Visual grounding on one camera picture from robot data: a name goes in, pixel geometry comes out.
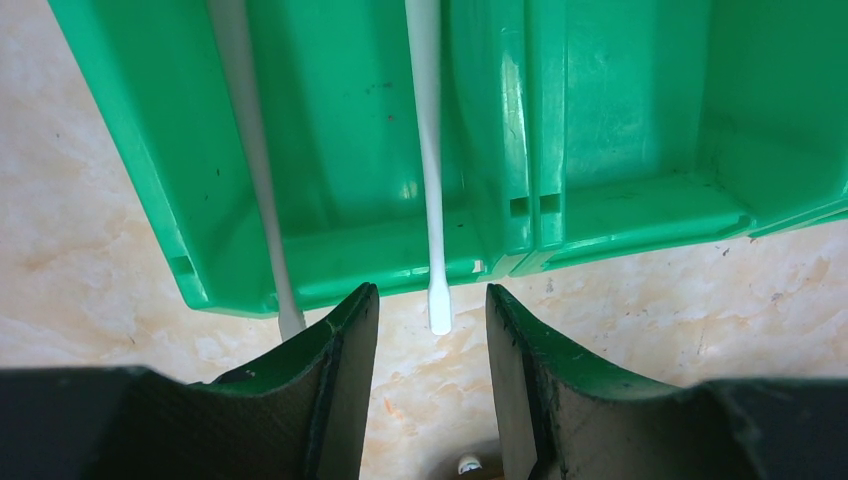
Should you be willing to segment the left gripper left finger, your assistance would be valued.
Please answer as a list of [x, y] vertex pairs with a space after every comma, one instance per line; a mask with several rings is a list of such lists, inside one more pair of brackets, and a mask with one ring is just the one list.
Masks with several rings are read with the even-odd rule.
[[365, 283], [209, 383], [142, 366], [5, 369], [5, 479], [356, 479], [377, 344]]

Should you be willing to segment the green divided plastic bin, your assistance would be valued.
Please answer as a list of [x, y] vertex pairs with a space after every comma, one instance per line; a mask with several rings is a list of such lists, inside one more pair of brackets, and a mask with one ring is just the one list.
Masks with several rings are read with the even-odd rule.
[[[204, 1], [55, 1], [185, 303], [278, 308]], [[843, 1], [446, 1], [447, 277], [494, 281], [847, 215]], [[429, 280], [400, 1], [250, 1], [294, 295]]]

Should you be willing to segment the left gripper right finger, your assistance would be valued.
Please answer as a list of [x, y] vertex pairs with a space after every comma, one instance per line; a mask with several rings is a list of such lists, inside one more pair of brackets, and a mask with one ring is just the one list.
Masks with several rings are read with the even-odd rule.
[[843, 479], [847, 383], [729, 378], [676, 387], [592, 353], [506, 288], [486, 290], [509, 479]]

